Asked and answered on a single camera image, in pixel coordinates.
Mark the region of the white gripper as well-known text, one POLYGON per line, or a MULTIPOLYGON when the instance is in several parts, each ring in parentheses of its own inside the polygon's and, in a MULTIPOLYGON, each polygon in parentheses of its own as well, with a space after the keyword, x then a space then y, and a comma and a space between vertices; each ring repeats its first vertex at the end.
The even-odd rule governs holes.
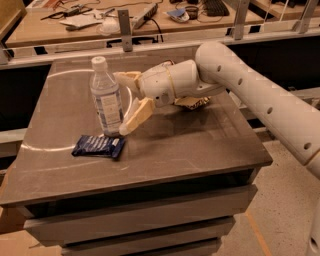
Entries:
POLYGON ((154 66, 147 71, 114 72, 114 78, 121 86, 128 87, 133 93, 147 98, 135 98, 132 106, 119 127, 119 133, 126 136, 136 130, 154 112, 155 105, 163 107, 175 99, 169 63, 154 66))

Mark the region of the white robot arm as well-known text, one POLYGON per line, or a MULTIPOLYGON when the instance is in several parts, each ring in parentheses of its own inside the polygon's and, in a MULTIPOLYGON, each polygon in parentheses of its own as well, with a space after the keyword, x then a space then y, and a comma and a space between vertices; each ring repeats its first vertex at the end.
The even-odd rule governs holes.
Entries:
POLYGON ((320 178, 320 112, 246 65, 226 45, 199 46, 195 58, 174 65, 159 64, 141 73, 117 72, 116 81, 139 94, 120 125, 128 135, 157 107, 178 100, 232 91, 292 155, 320 178))

